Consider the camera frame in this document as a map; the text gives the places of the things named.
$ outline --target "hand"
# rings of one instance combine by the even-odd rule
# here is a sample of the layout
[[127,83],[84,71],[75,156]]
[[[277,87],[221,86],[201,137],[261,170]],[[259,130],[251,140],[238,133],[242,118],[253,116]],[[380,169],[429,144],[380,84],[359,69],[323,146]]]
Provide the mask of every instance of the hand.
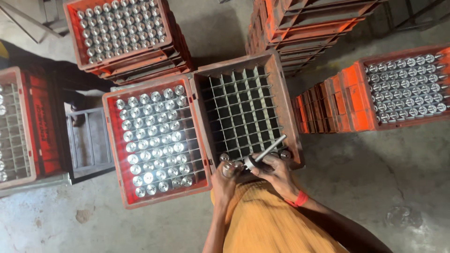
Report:
[[[258,157],[259,154],[252,154],[253,158]],[[262,162],[272,166],[273,172],[265,172],[261,169],[254,168],[252,173],[262,179],[267,180],[272,184],[274,189],[286,200],[295,202],[300,190],[295,186],[292,180],[291,173],[288,170],[288,165],[282,159],[276,158],[275,156],[268,154],[263,159]]]
[[214,189],[215,207],[227,208],[236,189],[236,173],[232,178],[227,178],[222,173],[224,162],[221,162],[212,175],[212,187]]

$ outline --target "red thread bracelet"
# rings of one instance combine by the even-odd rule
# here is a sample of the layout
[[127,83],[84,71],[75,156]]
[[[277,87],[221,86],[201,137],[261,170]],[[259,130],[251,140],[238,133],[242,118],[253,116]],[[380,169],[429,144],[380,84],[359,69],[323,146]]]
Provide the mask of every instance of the red thread bracelet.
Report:
[[309,199],[309,197],[308,197],[308,195],[306,195],[306,193],[299,191],[297,200],[294,203],[287,199],[285,199],[284,201],[286,201],[291,206],[297,208],[297,207],[301,207],[304,203],[306,203],[306,201],[308,201],[308,199]]

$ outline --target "person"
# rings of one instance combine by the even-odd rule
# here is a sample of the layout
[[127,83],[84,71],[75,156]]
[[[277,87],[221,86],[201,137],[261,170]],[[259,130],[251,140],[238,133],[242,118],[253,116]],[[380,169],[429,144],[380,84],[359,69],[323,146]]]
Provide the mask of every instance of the person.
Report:
[[269,154],[262,161],[274,171],[252,169],[259,181],[236,185],[238,175],[222,174],[223,162],[213,173],[214,209],[203,253],[392,252],[363,226],[301,191],[284,160]]
[[[53,75],[61,86],[63,100],[70,105],[71,111],[84,110],[86,97],[77,90],[98,89],[108,92],[114,83],[78,69],[68,61],[55,61],[23,50],[7,41],[0,40],[0,69],[17,66],[23,70]],[[85,122],[84,115],[72,116],[72,125],[80,127]]]

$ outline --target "yellow object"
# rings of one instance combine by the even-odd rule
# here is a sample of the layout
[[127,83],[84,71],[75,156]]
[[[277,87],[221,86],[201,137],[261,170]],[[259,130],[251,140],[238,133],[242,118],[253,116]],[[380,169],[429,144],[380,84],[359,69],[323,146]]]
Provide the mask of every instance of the yellow object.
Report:
[[224,253],[348,252],[278,196],[267,181],[236,187],[225,218]]
[[9,59],[8,51],[6,50],[5,46],[1,41],[0,41],[0,57]]

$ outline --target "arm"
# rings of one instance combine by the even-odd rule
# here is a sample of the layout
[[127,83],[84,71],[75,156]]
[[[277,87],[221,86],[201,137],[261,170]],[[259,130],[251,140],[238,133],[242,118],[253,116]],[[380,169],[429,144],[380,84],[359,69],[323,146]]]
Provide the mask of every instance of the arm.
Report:
[[221,253],[225,240],[225,215],[231,198],[236,189],[236,178],[226,178],[222,174],[223,162],[219,164],[216,172],[212,175],[211,182],[214,190],[214,210],[212,213],[211,226],[206,237],[203,253]]
[[[274,171],[265,172],[255,168],[252,170],[252,173],[269,181],[285,200],[293,203],[296,202],[301,191],[295,186],[286,162],[272,155],[265,156],[263,162],[272,166]],[[383,242],[363,226],[320,204],[314,199],[308,198],[297,209],[351,253],[392,252]]]

